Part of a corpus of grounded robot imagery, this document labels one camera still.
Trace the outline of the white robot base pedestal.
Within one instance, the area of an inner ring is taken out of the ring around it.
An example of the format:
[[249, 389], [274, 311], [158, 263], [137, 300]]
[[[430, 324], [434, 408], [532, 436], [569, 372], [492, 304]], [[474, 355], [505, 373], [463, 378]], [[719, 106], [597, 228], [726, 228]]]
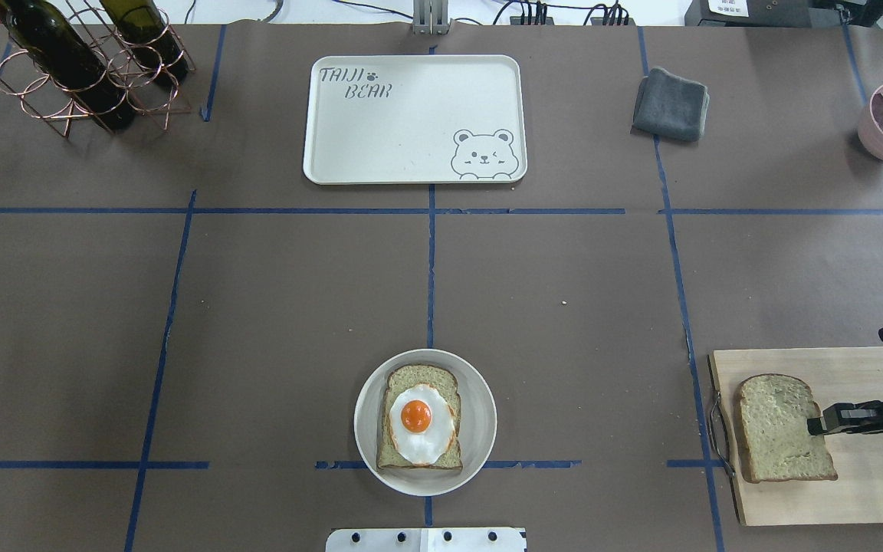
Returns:
[[344, 528], [330, 532], [326, 551], [527, 551], [518, 527]]

